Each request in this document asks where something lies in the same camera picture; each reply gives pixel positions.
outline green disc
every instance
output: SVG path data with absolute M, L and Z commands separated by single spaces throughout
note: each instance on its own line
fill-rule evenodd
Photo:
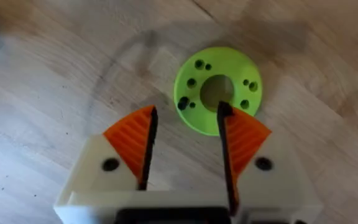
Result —
M 183 64 L 173 94 L 177 111 L 189 127 L 217 136 L 219 100 L 253 116 L 262 100 L 262 79 L 255 63 L 243 53 L 229 47 L 211 47 Z

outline wooden table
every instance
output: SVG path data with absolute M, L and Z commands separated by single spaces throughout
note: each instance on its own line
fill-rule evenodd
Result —
M 60 223 L 52 204 L 87 136 L 149 104 L 149 188 L 224 190 L 219 139 L 172 101 L 181 64 L 217 45 L 259 66 L 257 117 L 290 135 L 325 204 L 317 223 L 358 223 L 354 0 L 0 0 L 0 223 Z

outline wood grain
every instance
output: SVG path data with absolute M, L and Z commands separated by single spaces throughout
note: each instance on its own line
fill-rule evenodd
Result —
M 358 223 L 352 0 L 0 0 L 0 223 L 60 223 L 52 204 L 86 137 L 149 104 L 150 188 L 223 190 L 219 139 L 172 102 L 180 65 L 212 45 L 259 66 L 257 117 L 296 145 L 326 206 L 317 223 Z

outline center hole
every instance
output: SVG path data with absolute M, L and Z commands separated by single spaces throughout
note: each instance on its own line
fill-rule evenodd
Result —
M 220 101 L 229 103 L 234 96 L 231 79 L 225 75 L 209 77 L 201 87 L 200 98 L 205 108 L 216 112 Z

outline black screw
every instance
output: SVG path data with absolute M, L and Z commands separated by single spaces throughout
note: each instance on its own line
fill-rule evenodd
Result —
M 113 171 L 119 167 L 119 161 L 116 158 L 109 158 L 103 162 L 102 169 L 106 172 Z
M 182 98 L 180 98 L 180 100 L 179 100 L 179 103 L 178 103 L 178 108 L 179 108 L 179 110 L 184 110 L 184 109 L 186 109 L 186 107 L 187 107 L 187 105 L 189 104 L 189 102 L 190 102 L 190 100 L 189 100 L 189 98 L 187 98 L 187 97 L 182 97 Z
M 260 157 L 256 159 L 255 165 L 263 171 L 269 171 L 273 169 L 273 162 L 266 157 Z

